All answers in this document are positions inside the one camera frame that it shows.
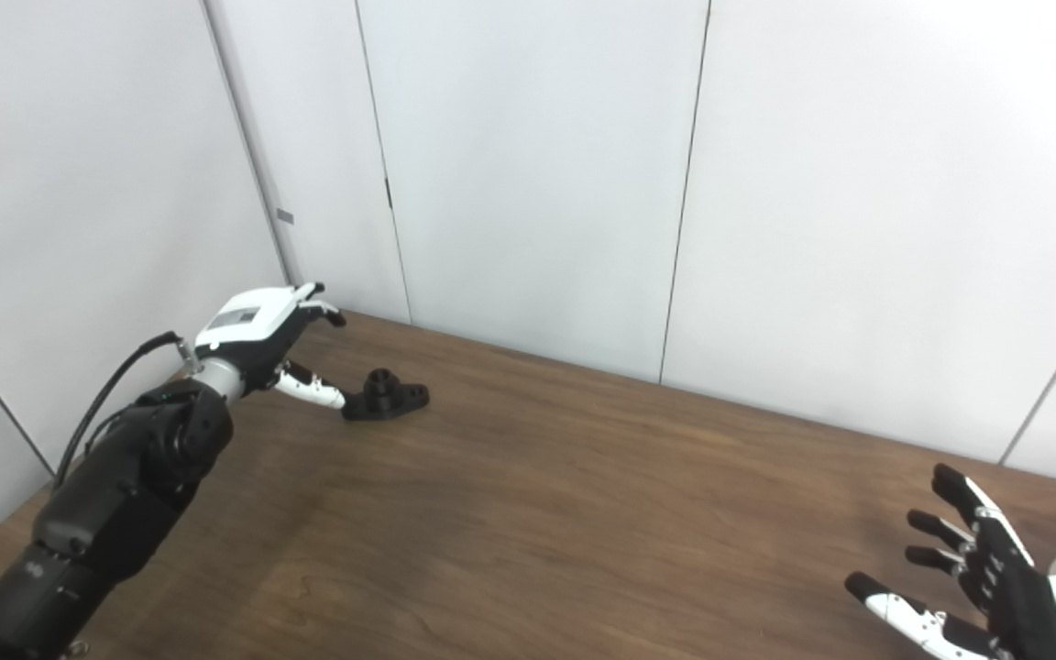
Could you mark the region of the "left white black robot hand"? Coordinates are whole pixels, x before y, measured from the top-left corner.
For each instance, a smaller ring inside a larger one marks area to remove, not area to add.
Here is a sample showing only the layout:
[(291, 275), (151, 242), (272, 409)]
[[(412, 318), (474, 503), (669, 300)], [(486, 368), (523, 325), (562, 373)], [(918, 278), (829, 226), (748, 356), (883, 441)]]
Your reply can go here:
[(345, 393), (289, 357), (313, 322), (347, 325), (336, 306), (318, 300), (324, 290), (320, 281), (309, 281), (231, 297), (194, 338), (188, 379), (210, 386), (230, 404), (256, 391), (276, 390), (319, 408), (344, 409)]

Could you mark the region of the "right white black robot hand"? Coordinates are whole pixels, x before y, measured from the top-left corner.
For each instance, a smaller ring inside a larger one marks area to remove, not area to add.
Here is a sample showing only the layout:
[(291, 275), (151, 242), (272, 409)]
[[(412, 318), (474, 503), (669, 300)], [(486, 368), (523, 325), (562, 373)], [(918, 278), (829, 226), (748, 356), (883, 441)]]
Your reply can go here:
[(1001, 507), (959, 469), (935, 465), (931, 489), (965, 525), (910, 510), (907, 523), (943, 547), (909, 546), (904, 557), (951, 577), (984, 615), (984, 626), (935, 610), (864, 572), (846, 578), (847, 592), (935, 659), (1056, 659), (1056, 574), (1038, 568)]

